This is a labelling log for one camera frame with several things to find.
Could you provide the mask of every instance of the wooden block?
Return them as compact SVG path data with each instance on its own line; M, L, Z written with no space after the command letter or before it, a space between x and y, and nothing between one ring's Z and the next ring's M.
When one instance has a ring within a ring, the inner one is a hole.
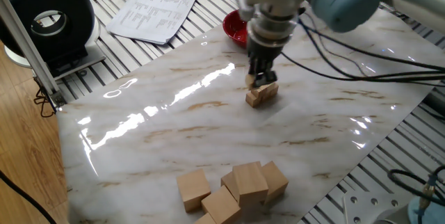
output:
M233 167L240 206L251 205L266 199L269 190L259 161Z
M215 221L210 216L210 214L205 214L203 217L197 220L195 224L215 224Z
M261 170L263 171L263 175L266 178L269 187L266 200L264 200L264 204L267 204L284 193L289 180L283 175L273 161L264 165Z
M241 217L241 209L226 186L203 199L202 208L216 224L230 224Z
M269 92L268 98L272 98L278 94L278 85L275 85L275 87Z
M253 83L255 82L255 76L248 74L245 76L245 84L248 86L249 90L253 89Z
M235 198L235 200L239 199L238 188L236 187L236 182L233 172L230 172L221 178L221 186L226 186L227 189L229 189L229 192Z
M261 102L260 98L255 97L252 92L248 92L247 95L245 95L245 101L251 106L251 107L257 107L259 103Z
M262 100L263 98L266 98L267 96L269 96L270 92L273 89L275 89L276 86L277 86L277 84L275 82L270 83L268 85L261 86L257 89L253 89L252 94L255 95L255 97L258 97Z
M201 200L210 194L209 182L202 169L178 176L176 181L186 212L199 209Z

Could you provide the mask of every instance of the white marble sheet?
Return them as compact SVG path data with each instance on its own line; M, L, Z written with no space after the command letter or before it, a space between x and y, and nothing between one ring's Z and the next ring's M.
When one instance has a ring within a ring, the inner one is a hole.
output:
M352 33L323 32L372 52L444 63L440 49L381 10ZM367 74L413 70L327 45L359 61ZM335 74L301 27L284 52ZM332 60L359 74L353 64ZM286 195L242 221L297 223L431 89L335 81L282 56L274 69L278 96L251 108L245 103L248 58L219 26L64 106L57 117L73 208L94 224L190 224L202 212L185 213L176 176L203 168L215 191L232 166L274 161L289 178Z

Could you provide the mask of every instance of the metal grating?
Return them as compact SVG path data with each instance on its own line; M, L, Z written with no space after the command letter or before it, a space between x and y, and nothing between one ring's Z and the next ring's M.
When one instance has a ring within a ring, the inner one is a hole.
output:
M106 60L69 75L59 86L67 101L72 101L105 86L121 76L147 64L174 48L192 40L222 23L225 15L237 9L235 0L197 0L177 35L166 45L153 45L110 35L105 30L126 0L91 0L101 24L98 45ZM445 48L445 37L414 22L413 30L433 44ZM434 94L445 100L445 89ZM342 197L348 191L376 193L407 193L392 184L387 171L400 168L426 178L445 162L444 122L431 116L438 114L426 104L420 104L393 130L349 175L334 187L299 224L345 223Z

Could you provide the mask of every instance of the electronic device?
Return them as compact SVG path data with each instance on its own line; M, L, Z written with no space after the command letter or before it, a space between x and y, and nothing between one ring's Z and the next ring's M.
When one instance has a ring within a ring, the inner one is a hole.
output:
M104 58L95 44L99 36L99 24L90 0L9 1L56 79L63 74L67 75L67 72L75 72L91 61L96 63ZM49 24L42 23L43 19L50 17L57 20ZM31 68L2 21L0 39L13 62Z
M304 0L237 0L241 19L248 22L249 74L254 87L277 81L273 60L298 24ZM384 1L413 19L445 32L445 0L305 0L333 31L348 32L365 23Z

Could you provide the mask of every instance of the black wire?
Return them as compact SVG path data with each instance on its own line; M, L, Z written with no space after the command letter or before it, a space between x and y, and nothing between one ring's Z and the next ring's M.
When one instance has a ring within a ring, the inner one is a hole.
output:
M412 62L412 61L406 61L406 60L402 60L402 59L399 59L399 58L393 58L393 57L389 57L389 56L383 56L381 54L374 54L374 53L371 53L371 52L368 52L368 51L364 51L364 50L358 49L356 47L347 45L346 43L343 43L343 42L341 42L339 40L336 40L334 38L331 38L330 36L327 36L327 35L325 35L323 33L315 31L314 29L311 29L310 27L308 27L308 26L306 26L304 24L302 24L302 26L303 26L303 28L306 28L309 31L312 31L312 32L314 32L316 34L319 34L321 37L324 37L324 38L326 38L328 40L331 40L331 41L333 41L333 42L335 42L335 43L337 43L339 45L342 45L342 46L344 46L346 48L349 48L351 50L357 51L357 52L359 52L361 54L366 54L368 56L381 58L381 59L387 60L387 61L394 61L394 62L404 63L404 64L408 64L408 65L415 65L415 66L418 66L418 67L429 68L429 69L433 69L433 70L445 71L445 67L439 67L439 66L436 66L436 65L429 65L429 64L424 64L424 63L415 63L415 62Z
M433 173L433 175L437 176L440 173L440 171L442 171L444 169L445 169L445 166L440 166L440 167L436 168L436 170L434 170L434 172L432 172L432 173Z
M426 181L421 179L419 176L417 176L417 175L415 175L413 173L407 172L407 171L399 170L399 169L393 169L393 170L390 170L388 172L388 178L392 182L394 182L397 186L401 187L402 189L405 189L406 191L408 191L408 192L410 192L410 193L412 193L414 195L417 195L419 197L422 197L422 198L424 198L426 200L429 200L431 202L434 202L434 203L436 203L438 205L441 205L441 206L445 207L445 199L444 199L444 197L442 196L441 193L435 191L435 194L437 195L437 197L439 199L431 197L429 195L426 195L425 193L423 193L423 192L421 192L419 190L413 189L411 186L408 186L407 184L401 182L399 180L399 178L397 178L395 176L396 174L405 175L405 176L408 176L408 177L410 177L412 179L417 180L418 182L421 182L422 184L426 184Z
M358 63L356 63L355 61L353 61L353 60L351 60L351 59L349 59L349 58L347 58L347 57L345 57L345 56L341 56L341 55L339 55L339 54L333 53L333 52L331 52L329 49L327 49L327 47L325 46L325 44L324 44L324 42L323 42L323 39L322 39L322 33L320 33L320 32L318 31L318 29L316 28L314 19L312 19L312 17L311 17L310 15L308 15L308 14L305 14L305 15L308 16L308 18L310 18L312 24L314 25L314 29L311 29L311 28L309 28L308 26L305 26L304 23L301 22L301 21L300 21L300 24L301 24L303 27L307 27L307 29L309 29L309 30L315 32L315 33L318 35L318 37L319 37L319 39L320 39L320 43L321 43L321 45L323 46L323 48L324 48L325 51L327 51L328 53L330 53L330 54L332 54L332 55L338 56L338 57L340 57L340 58L344 58L344 59L346 59L347 61L350 61L350 62L354 63L355 66L359 69L359 71L360 71L365 77L369 77L368 75L366 75L366 74L363 72L363 70L362 70L361 67L358 65ZM442 71L401 72L401 73L395 73L395 74L384 74L384 75L379 75L379 76L373 76L373 77L370 77L370 78L395 77L395 76L418 75L418 74L443 74L443 72L442 72Z
M29 196L26 192L24 192L20 187L18 187L14 182L12 182L1 170L0 170L0 179L3 180L6 185L8 185L12 190L22 196L25 200L31 203L47 220L50 224L57 224L56 221L49 215L49 213L31 196Z
M46 90L45 88L42 88L42 94L47 98L47 101L48 101L49 105L50 105L51 108L53 109L53 112L54 112L54 113L52 113L52 115L55 115L56 112L57 112L56 107L53 105L53 103L51 102L51 100L48 100L48 98L49 98L49 94L48 94L48 92L47 92L47 90Z
M308 15L308 14L305 14L305 15L306 15L308 18L310 18L310 20L311 20L311 22L312 22L312 26L314 27L315 31L318 31L318 29L317 29L317 27L316 27L316 25L315 25L315 21L314 21L314 19L312 19L312 17L311 17L310 15ZM337 57L343 58L343 59L345 59L345 60L347 60L347 61L353 63L353 64L357 67L357 69L358 69L358 70L359 70L365 77L368 76L368 75L366 75L365 72L362 70L362 68L360 67L360 65L359 65L358 63L356 63L355 61L349 59L348 57L345 57L345 56L336 54L336 53L330 51L329 49L327 49L327 47L325 46L325 43L323 42L323 39L322 39L321 35L318 35L318 39L320 40L320 42L321 42L321 46L324 48L324 50L325 50L326 52L328 52L329 54L332 54L333 56L337 56Z
M437 181L442 185L442 186L445 186L445 184L444 184L444 182L443 182L443 180L442 179L440 179L440 178L437 178Z
M314 74L318 74L318 75L320 75L320 76L322 76L322 77L329 78L329 79L336 79L336 80L339 80L339 81L357 81L356 79L334 77L334 76L330 76L330 75L328 75L328 74L322 74L322 73L317 72L317 71L315 71L315 70L313 70L313 69L310 69L310 68L308 68L308 67L306 67L306 66L304 66L304 65L302 65L302 64L299 64L298 62L296 62L296 61L294 61L293 59L289 58L285 53L282 53L282 55L283 55L286 59L288 59L290 62L292 62L293 64L295 64L295 65L297 65L297 66L299 66L299 67L302 67L302 68L306 69L306 70L309 71L309 72L313 72Z
M377 75L377 76L372 76L372 77L357 77L355 75L351 75L351 74L345 73L341 69L339 69L336 65L334 65L332 62L330 62L329 59L326 58L326 56L320 50L320 47L316 43L315 39L312 37L312 34L309 32L310 28L308 26L306 26L301 20L299 21L299 23L302 25L303 29L306 31L306 34L308 35L309 39L312 41L312 44L314 45L314 47L316 48L316 50L320 54L320 56L323 58L323 60L330 67L332 67L334 70L336 70L338 73L340 73L340 74L342 74L342 75L344 75L346 77L350 77L350 78L356 79L358 81L374 81L374 82L430 81L430 80L445 79L444 75L443 76L438 76L438 77L405 77L405 78L397 78L397 79L381 79L383 77L405 76L405 75L413 75L413 74L443 74L444 73L444 72L438 72L438 71L404 72L404 73L396 73L396 74ZM414 65L412 62L409 62L409 61L403 61L403 62L406 62L407 64L410 64L410 65ZM416 63L416 65L427 65L427 64Z
M53 111L51 112L50 115L43 115L43 110L45 109L45 104L46 104L46 103L51 104L51 102L47 100L47 97L45 96L42 87L40 87L39 90L37 91L37 93L35 94L35 98L34 98L33 101L34 101L34 104L36 104L36 105L39 105L39 104L42 105L42 107L40 108L40 116L41 116L42 118L49 118L49 117L55 115L55 113L54 113L54 107L52 107L52 108L53 108Z

